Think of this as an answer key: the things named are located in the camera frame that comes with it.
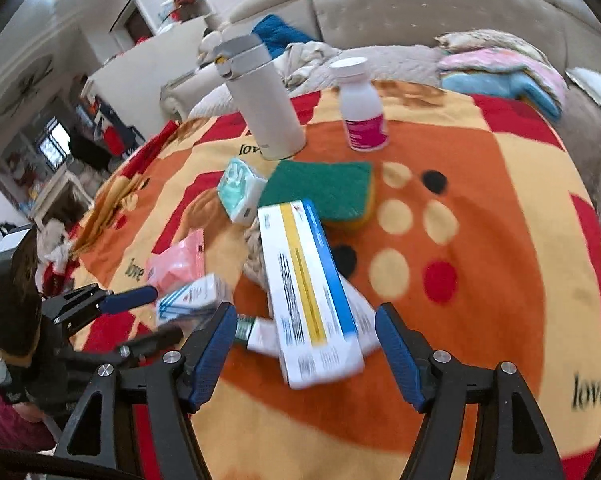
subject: cable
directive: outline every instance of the cable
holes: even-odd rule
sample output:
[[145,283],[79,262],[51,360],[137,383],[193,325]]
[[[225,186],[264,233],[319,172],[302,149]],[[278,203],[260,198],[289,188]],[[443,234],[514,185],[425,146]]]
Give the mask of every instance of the cable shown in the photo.
[[85,480],[144,480],[140,476],[101,465],[11,449],[0,449],[0,463],[15,473],[47,473]]

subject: tablecloth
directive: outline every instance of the tablecloth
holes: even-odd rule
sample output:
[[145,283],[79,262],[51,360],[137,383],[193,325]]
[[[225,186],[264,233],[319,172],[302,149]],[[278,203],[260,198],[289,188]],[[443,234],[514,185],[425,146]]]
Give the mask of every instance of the tablecloth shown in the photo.
[[[347,147],[337,90],[293,100],[306,125],[296,160],[373,163],[375,214],[355,232],[327,230],[357,253],[351,282],[374,306],[392,301],[432,346],[467,364],[516,363],[548,422],[568,480],[601,435],[601,228],[565,147],[530,106],[418,84],[376,82],[389,145]],[[242,276],[241,226],[214,191],[229,158],[265,176],[239,114],[164,132],[114,174],[82,222],[76,286],[141,285],[151,253],[204,228],[207,272],[234,288],[238,312],[266,316]],[[76,347],[104,351],[154,327],[150,306],[103,316]],[[465,416],[454,478],[464,478],[476,410]],[[137,410],[148,478],[156,464]],[[362,374],[292,391],[278,362],[234,348],[212,400],[193,416],[214,478],[399,478],[422,417],[405,403],[382,352]]]

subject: metal screw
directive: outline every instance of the metal screw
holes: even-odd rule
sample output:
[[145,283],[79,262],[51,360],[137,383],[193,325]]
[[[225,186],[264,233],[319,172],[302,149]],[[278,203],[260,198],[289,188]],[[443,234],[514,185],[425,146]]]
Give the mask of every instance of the metal screw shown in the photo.
[[180,352],[178,350],[170,350],[163,355],[163,361],[168,365],[177,363],[180,360]]
[[503,364],[501,364],[501,369],[503,370],[503,372],[509,375],[514,375],[514,373],[518,371],[516,365],[511,361],[505,361]]
[[114,373],[114,367],[107,363],[106,365],[100,365],[98,367],[98,375],[101,377],[109,377]]
[[438,363],[448,363],[451,361],[451,354],[446,350],[437,350],[433,353],[433,360]]

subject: sponge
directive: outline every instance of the sponge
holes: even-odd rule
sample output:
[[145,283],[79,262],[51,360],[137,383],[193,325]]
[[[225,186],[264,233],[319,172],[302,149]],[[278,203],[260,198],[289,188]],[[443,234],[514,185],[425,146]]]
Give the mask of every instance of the sponge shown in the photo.
[[368,162],[281,160],[269,177],[258,207],[309,198],[322,223],[356,229],[373,213],[373,169]]

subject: pink packet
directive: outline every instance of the pink packet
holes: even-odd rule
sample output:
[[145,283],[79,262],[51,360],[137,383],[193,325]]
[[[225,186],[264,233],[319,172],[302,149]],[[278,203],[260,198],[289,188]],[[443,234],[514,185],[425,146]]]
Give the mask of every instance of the pink packet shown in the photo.
[[192,231],[164,252],[149,256],[146,269],[147,283],[158,290],[159,298],[202,278],[205,275],[202,229]]

